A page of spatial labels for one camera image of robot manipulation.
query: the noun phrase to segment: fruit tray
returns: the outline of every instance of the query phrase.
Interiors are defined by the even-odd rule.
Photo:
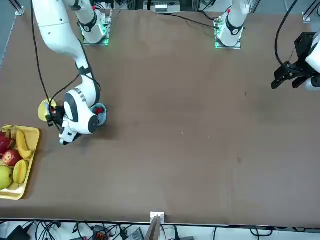
[[[12,127],[12,125],[3,126],[4,129],[10,128],[10,127]],[[17,126],[17,125],[15,125],[15,128],[23,131],[27,146],[29,147],[29,149],[33,149],[34,151],[36,151],[37,145],[39,142],[39,137],[40,137],[39,129],[34,127]],[[0,191],[0,199],[19,200],[23,197],[28,185],[28,179],[31,172],[31,168],[33,166],[34,156],[35,156],[35,153],[33,153],[32,157],[30,157],[29,159],[29,167],[26,173],[24,183],[16,184],[12,182],[10,187]]]

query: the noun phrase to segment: yellow fruit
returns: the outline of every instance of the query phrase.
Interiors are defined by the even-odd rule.
[[[16,184],[23,184],[26,180],[29,163],[22,159],[17,162],[13,169],[13,181]]]
[[[30,150],[27,146],[26,137],[23,131],[18,129],[16,131],[16,145],[18,147],[19,154],[24,159],[29,159],[34,151]]]

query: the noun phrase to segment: black cable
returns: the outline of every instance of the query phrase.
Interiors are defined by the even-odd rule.
[[[165,240],[167,240],[167,235],[166,235],[166,231],[165,231],[165,229],[164,229],[164,226],[161,225],[161,228],[162,228],[162,230],[163,230],[164,238],[165,238]]]
[[[33,44],[34,44],[34,52],[35,52],[35,58],[36,58],[36,65],[37,65],[37,69],[38,69],[38,74],[39,74],[39,78],[45,93],[45,97],[47,99],[47,101],[49,102],[49,95],[44,83],[44,80],[42,78],[42,74],[41,74],[41,70],[40,70],[40,63],[39,63],[39,56],[38,56],[38,47],[37,47],[37,41],[36,41],[36,34],[35,34],[35,25],[34,25],[34,5],[32,0],[30,0],[30,5],[31,5],[31,27],[32,27],[32,38],[33,38]],[[50,117],[55,125],[55,127],[60,131],[60,128],[58,127],[56,121],[53,120],[53,115],[51,113],[51,109],[49,108],[49,114]]]
[[[34,5],[32,3],[32,0],[30,0],[30,4],[31,4],[31,26],[32,26],[32,37],[33,37],[33,43],[34,43],[34,51],[35,51],[35,58],[36,58],[36,64],[37,64],[37,68],[38,68],[38,73],[39,73],[39,77],[40,77],[40,81],[45,93],[45,96],[47,98],[47,100],[49,101],[49,95],[44,83],[44,80],[42,78],[42,74],[41,74],[41,70],[40,70],[40,64],[39,64],[39,56],[38,56],[38,47],[37,47],[37,41],[36,41],[36,35],[35,35],[35,25],[34,25]]]
[[[52,101],[55,99],[55,97],[61,93],[62,91],[64,91],[67,87],[69,87],[71,84],[73,84],[79,77],[80,75],[78,74],[71,82],[69,82],[64,88],[62,88],[61,90],[59,90],[58,92],[56,92],[53,97],[51,98],[51,100],[49,101],[49,112],[51,112],[51,106],[52,106]]]
[[[232,7],[232,5],[225,10],[225,13],[226,13],[231,7]]]
[[[91,229],[91,231],[93,231],[94,229],[95,229],[95,227],[94,226],[90,226],[88,223],[84,223],[85,225],[87,225],[88,226],[88,228],[90,228]]]
[[[83,236],[81,236],[79,228],[77,229],[77,231],[78,231],[78,234],[79,234],[80,238],[83,240],[84,238],[83,238]]]
[[[25,224],[23,224],[23,225],[22,225],[22,228],[24,228],[24,227],[25,227],[25,225],[27,225],[28,223],[32,223],[32,224],[34,224],[34,223],[35,223],[35,221],[27,221]]]
[[[291,60],[292,56],[294,55],[295,50],[296,50],[296,48],[294,48],[294,49],[292,50],[292,53],[291,53],[291,56],[290,56],[290,58],[289,58],[288,62],[290,62],[290,60]]]
[[[256,234],[254,234],[254,233],[252,232],[251,228],[250,228],[250,232],[251,232],[255,237],[257,237],[257,240],[259,240],[259,238],[260,238],[259,231],[258,231],[258,229],[257,229],[255,226],[254,226],[254,229],[256,230]]]
[[[199,24],[199,25],[202,25],[202,26],[211,28],[211,29],[219,29],[217,26],[211,26],[211,25],[208,25],[208,24],[199,22],[199,21],[195,21],[195,20],[186,18],[186,17],[184,17],[184,16],[179,16],[179,15],[174,15],[174,14],[171,14],[170,16],[177,17],[177,18],[181,18],[181,19],[184,19],[184,20],[190,21],[190,22],[192,22],[192,23]]]
[[[304,233],[306,231],[306,228],[299,227],[300,229],[303,229],[302,231],[299,231],[296,227],[293,227],[292,229],[295,230],[298,233]]]
[[[52,222],[49,224],[49,225],[47,225],[47,223],[44,221],[44,222],[41,222],[41,225],[44,227],[44,230],[46,230],[46,236],[49,234],[49,237],[50,237],[50,239],[51,240],[55,240],[55,238],[52,236],[52,234],[50,233],[50,228],[54,225]]]
[[[214,21],[216,18],[215,17],[209,17],[208,14],[206,14],[203,10],[199,10],[199,13],[202,13],[207,19]]]
[[[254,229],[256,230],[256,234],[252,231],[252,229],[250,228],[250,233],[257,237],[259,239],[259,237],[270,237],[273,233],[274,233],[274,230],[273,229],[270,229],[270,233],[268,234],[260,234],[258,229],[256,227],[254,227]]]
[[[212,240],[216,240],[216,232],[217,232],[217,227],[214,229],[213,239]]]
[[[280,23],[280,26],[278,28],[278,31],[276,32],[276,35],[275,35],[275,41],[274,41],[274,52],[275,52],[275,57],[277,59],[277,61],[279,62],[279,64],[284,67],[288,72],[291,72],[291,73],[302,73],[301,71],[297,71],[297,70],[294,70],[288,66],[286,66],[279,58],[279,55],[278,55],[278,39],[279,39],[279,33],[283,27],[283,25],[285,24],[290,12],[292,11],[292,9],[294,8],[294,6],[297,4],[299,0],[294,0],[294,2],[292,3],[291,7],[289,8],[289,10],[286,12],[282,22]]]
[[[119,237],[119,236],[123,233],[123,231],[126,231],[128,228],[130,228],[130,227],[132,227],[132,226],[133,226],[133,224],[125,227],[124,229],[121,229],[121,228],[120,228],[120,233],[119,233],[117,236],[115,236],[112,240],[115,240],[117,237]]]
[[[98,6],[99,8],[101,8],[101,10],[106,10],[105,7],[102,6],[101,3],[96,2],[96,3],[94,4],[94,6]]]
[[[151,3],[152,3],[152,0],[147,0],[146,6],[148,10],[151,10]]]
[[[117,234],[117,231],[118,231],[118,227],[120,228],[120,230],[121,230],[121,226],[120,225],[116,225],[116,226],[114,226],[113,228],[111,228],[109,231],[108,231],[108,233],[110,233],[109,234],[109,238],[113,238],[116,234]]]
[[[86,76],[88,79],[90,79],[90,80],[94,81],[96,84],[98,84],[99,90],[101,91],[101,85],[100,85],[100,83],[99,83],[97,80],[95,80],[94,78],[92,78],[92,77],[90,77],[90,76],[88,76],[88,75],[84,75],[84,76]]]
[[[104,228],[105,237],[107,237],[107,230],[106,230],[105,224],[102,223],[102,226],[103,226],[103,228]]]
[[[213,6],[217,0],[211,0],[202,11],[205,11],[210,5]]]
[[[38,223],[38,225],[36,226],[35,229],[35,240],[38,240],[38,228],[39,228],[40,222]]]
[[[177,229],[176,225],[173,225],[173,227],[174,227],[174,240],[180,240],[178,229]]]

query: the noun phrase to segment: black device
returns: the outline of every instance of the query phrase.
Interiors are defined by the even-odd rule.
[[[307,62],[306,58],[314,50],[316,44],[312,47],[313,37],[315,32],[303,32],[294,41],[295,51],[298,60],[291,64],[286,61],[274,72],[274,81],[271,83],[272,89],[277,89],[284,81],[295,79],[292,82],[294,89],[300,87],[307,79],[318,77],[319,73],[316,72]]]
[[[6,238],[6,240],[30,240],[31,237],[27,233],[30,227],[27,226],[26,228],[22,228],[22,226],[20,226],[20,225],[17,226],[13,230],[13,232],[10,233],[10,235]]]

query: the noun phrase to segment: banana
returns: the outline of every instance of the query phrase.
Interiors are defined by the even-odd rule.
[[[20,129],[17,129],[16,131],[16,145],[18,147],[18,151],[21,157],[23,157],[24,159],[31,158],[34,151],[28,148],[25,134]]]

